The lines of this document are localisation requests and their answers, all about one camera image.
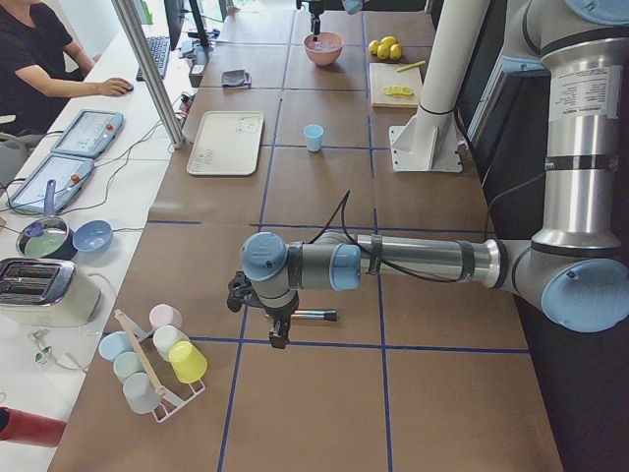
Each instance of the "pink bowl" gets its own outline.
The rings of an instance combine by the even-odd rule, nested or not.
[[[321,32],[316,41],[313,41],[313,34],[304,39],[306,55],[318,66],[328,66],[332,64],[343,50],[343,38],[333,32]]]

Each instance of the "keyboard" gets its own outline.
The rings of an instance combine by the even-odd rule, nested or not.
[[[166,75],[166,66],[168,65],[168,56],[170,56],[170,39],[168,36],[149,36],[146,38],[148,50],[153,56],[159,76],[163,79]],[[136,74],[137,81],[143,81],[142,66],[138,67]]]

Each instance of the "brown table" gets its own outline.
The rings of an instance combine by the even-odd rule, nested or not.
[[[145,329],[154,305],[178,308],[209,359],[207,391],[157,424],[131,412],[96,355],[50,470],[561,470],[506,293],[388,275],[364,276],[352,292],[303,292],[302,307],[335,308],[340,320],[293,322],[285,351],[269,346],[261,310],[227,310],[244,240],[259,230],[308,240],[348,189],[352,231],[481,240],[486,203],[473,162],[464,158],[456,175],[394,173],[387,130],[413,112],[369,107],[366,44],[394,32],[404,62],[428,58],[429,17],[324,19],[346,42],[327,68],[302,50],[307,13],[228,18],[184,132],[193,139],[206,110],[262,111],[257,171],[196,178],[186,172],[190,147],[176,151],[116,303]],[[220,88],[220,72],[241,68],[252,89]],[[303,143],[311,122],[325,128],[318,153]]]

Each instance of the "black shirt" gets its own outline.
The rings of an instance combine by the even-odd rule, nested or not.
[[[3,131],[45,133],[68,102],[50,98],[16,76],[24,67],[37,65],[53,79],[71,80],[66,73],[63,48],[72,37],[44,3],[30,6],[35,28],[15,19],[0,6],[0,115],[17,115]]]

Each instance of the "red cylinder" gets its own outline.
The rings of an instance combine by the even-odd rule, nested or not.
[[[66,422],[0,407],[0,441],[56,447]]]

